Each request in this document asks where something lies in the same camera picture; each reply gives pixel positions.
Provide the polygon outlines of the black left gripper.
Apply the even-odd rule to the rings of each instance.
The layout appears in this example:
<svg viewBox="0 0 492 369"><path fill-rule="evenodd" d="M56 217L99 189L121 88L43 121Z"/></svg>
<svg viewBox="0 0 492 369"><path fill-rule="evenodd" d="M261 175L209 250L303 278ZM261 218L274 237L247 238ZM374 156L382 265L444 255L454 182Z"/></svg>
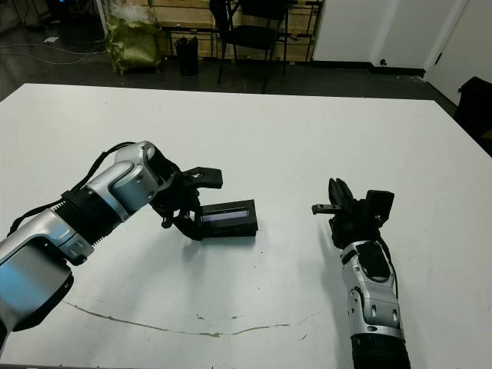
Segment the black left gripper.
<svg viewBox="0 0 492 369"><path fill-rule="evenodd" d="M203 239L201 222L191 218L191 212L199 208L195 181L200 177L198 168L176 171L170 186L159 191L150 202L152 209L161 217L163 228L174 225L194 241Z"/></svg>

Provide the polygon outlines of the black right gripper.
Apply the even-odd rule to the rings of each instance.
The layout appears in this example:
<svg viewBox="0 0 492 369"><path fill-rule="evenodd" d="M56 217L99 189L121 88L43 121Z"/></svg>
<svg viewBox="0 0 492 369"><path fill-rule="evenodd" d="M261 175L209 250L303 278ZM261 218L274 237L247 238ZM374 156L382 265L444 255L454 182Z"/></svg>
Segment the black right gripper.
<svg viewBox="0 0 492 369"><path fill-rule="evenodd" d="M328 224L336 248L346 248L356 241L375 241L381 236L381 224L367 212L367 200L354 200L345 181L331 178L328 196L331 204L314 204L311 210L313 214L332 215Z"/></svg>

